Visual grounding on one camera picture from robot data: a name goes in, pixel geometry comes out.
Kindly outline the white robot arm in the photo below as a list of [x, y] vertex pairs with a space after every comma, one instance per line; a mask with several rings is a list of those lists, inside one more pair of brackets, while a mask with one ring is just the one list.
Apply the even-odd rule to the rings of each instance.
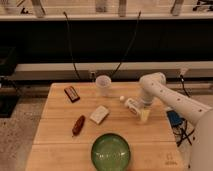
[[169, 89], [161, 72], [142, 76], [139, 84], [143, 106], [157, 97], [194, 126], [189, 171], [213, 171], [213, 107]]

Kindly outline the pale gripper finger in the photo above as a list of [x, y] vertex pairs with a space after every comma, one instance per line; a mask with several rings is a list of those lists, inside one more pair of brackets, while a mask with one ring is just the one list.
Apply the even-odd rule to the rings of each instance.
[[140, 120], [145, 123], [149, 118], [150, 110], [147, 108], [143, 108], [141, 110]]

